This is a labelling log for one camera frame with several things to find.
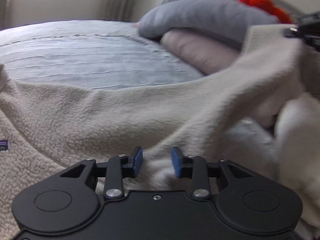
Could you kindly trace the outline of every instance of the white sherpa fleece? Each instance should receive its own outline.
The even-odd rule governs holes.
[[[85,90],[16,82],[1,66],[0,139],[9,150],[0,152],[0,239],[18,231],[11,214],[18,192],[85,158],[106,161],[142,146],[139,178],[126,184],[135,189],[169,187],[172,146],[217,161],[221,133],[297,80],[304,45],[284,38],[285,27],[253,27],[233,66],[181,84]]]
[[[302,218],[320,228],[320,102],[310,94],[288,101],[276,124],[281,183],[303,201]]]

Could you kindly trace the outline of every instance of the screw head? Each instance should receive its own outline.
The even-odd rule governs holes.
[[[209,195],[209,191],[207,191],[206,189],[200,188],[200,189],[196,189],[193,192],[193,195],[195,195],[196,197],[206,197],[207,195]]]
[[[121,194],[122,194],[122,191],[117,188],[109,189],[106,191],[106,195],[108,197],[119,197]]]
[[[154,195],[154,196],[153,196],[153,199],[154,199],[154,200],[160,200],[160,199],[162,199],[162,196],[160,196],[160,195]]]

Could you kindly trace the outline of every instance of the bed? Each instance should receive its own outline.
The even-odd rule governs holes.
[[[131,23],[122,22],[51,22],[3,30],[0,58],[13,79],[88,89],[164,85],[203,77],[159,43],[138,36]],[[252,163],[248,168],[258,168],[259,173],[277,180],[273,138],[251,119],[228,130],[218,152],[222,159],[239,164],[261,155],[262,162],[270,165]]]

